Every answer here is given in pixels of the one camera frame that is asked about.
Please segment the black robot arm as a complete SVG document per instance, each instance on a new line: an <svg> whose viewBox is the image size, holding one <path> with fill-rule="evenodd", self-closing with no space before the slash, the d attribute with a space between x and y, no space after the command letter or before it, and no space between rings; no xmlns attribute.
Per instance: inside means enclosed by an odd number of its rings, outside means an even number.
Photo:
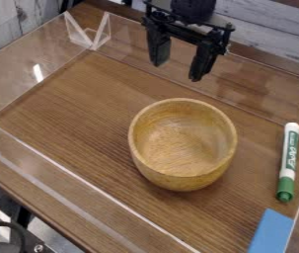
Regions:
<svg viewBox="0 0 299 253"><path fill-rule="evenodd" d="M189 79L201 81L218 56L229 52L236 25L216 14L217 0L145 0L145 4L151 64L159 67L169 61L173 38L189 42L197 46Z"/></svg>

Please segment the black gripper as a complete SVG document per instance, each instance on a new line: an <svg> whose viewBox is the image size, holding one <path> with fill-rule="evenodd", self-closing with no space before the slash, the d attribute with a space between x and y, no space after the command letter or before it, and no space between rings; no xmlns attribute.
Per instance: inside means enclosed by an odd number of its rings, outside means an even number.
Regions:
<svg viewBox="0 0 299 253"><path fill-rule="evenodd" d="M198 44L189 79L201 81L218 54L226 54L236 25L216 14L217 0L145 0L150 61L163 65L170 58L171 37Z"/></svg>

